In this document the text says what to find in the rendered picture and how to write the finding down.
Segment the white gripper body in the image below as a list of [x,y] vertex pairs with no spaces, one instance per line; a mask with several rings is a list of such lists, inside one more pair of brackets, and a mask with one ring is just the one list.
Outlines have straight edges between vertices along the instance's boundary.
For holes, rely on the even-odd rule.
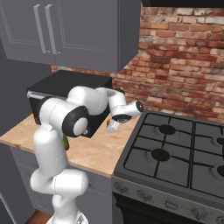
[[115,132],[120,126],[120,123],[112,119],[112,123],[107,126],[106,130],[108,133]]

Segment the green cucumber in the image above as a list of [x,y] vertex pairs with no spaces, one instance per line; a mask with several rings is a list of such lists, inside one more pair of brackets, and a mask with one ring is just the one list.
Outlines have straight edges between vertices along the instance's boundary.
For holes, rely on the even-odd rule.
[[69,148],[70,148],[70,145],[69,145],[67,136],[63,135],[62,142],[63,142],[63,145],[64,145],[65,150],[68,151]]

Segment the grey base cupboard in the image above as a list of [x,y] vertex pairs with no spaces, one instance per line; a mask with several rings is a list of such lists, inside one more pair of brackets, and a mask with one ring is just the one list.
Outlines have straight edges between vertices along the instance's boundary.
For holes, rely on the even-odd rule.
[[[17,168],[34,208],[53,215],[52,195],[34,192],[30,187],[32,173],[39,168],[31,152],[10,147]],[[77,199],[79,209],[89,224],[112,224],[111,179],[87,171],[88,189]]]

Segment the grey gas hob stove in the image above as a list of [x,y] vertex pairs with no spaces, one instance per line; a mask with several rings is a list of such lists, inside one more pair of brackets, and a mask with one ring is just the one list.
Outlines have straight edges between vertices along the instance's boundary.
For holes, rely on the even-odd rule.
[[[128,191],[120,193],[115,183]],[[144,202],[139,190],[147,191]],[[146,110],[140,116],[112,175],[112,193],[203,224],[224,215],[224,124]],[[165,206],[167,200],[177,210]],[[194,208],[206,212],[196,220]]]

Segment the black microwave oven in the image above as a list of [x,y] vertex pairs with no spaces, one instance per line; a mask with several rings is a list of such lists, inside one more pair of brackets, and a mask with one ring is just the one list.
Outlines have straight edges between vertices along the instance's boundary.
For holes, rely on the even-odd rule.
[[54,96],[65,100],[69,91],[76,86],[88,88],[112,88],[112,78],[89,73],[78,73],[59,70],[43,80],[27,88],[27,97],[31,104],[36,124],[39,122],[39,102],[47,97]]

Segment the black oven door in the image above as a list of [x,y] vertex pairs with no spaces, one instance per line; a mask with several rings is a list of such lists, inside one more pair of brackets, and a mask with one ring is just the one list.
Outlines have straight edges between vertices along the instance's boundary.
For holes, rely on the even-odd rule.
[[113,224],[203,224],[112,193]]

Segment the grey tall housing panel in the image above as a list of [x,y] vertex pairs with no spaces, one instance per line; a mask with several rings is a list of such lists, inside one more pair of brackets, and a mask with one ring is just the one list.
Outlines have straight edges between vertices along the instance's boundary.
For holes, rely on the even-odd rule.
[[[32,113],[26,89],[51,73],[49,65],[7,59],[0,39],[0,136]],[[25,224],[32,211],[11,149],[0,143],[0,224]]]

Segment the black extractor hood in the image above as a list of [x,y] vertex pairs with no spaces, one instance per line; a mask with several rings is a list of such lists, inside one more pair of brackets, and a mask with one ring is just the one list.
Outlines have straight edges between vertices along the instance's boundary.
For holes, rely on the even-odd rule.
[[141,0],[143,7],[224,8],[224,0]]

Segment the grey wall cupboard carcass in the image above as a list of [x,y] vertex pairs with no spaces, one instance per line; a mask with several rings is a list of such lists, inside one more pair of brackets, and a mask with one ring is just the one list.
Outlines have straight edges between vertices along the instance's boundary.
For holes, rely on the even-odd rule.
[[141,0],[119,0],[118,71],[138,53]]

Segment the grey wall cupboard door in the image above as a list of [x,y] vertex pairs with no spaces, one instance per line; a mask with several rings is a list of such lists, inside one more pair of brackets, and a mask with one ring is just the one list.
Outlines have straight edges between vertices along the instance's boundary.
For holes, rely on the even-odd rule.
[[118,0],[45,0],[48,4],[57,65],[118,71]]
[[[38,13],[44,34],[45,48],[41,51],[33,6],[40,4]],[[0,38],[9,60],[40,64],[55,63],[45,12],[46,0],[0,0]]]

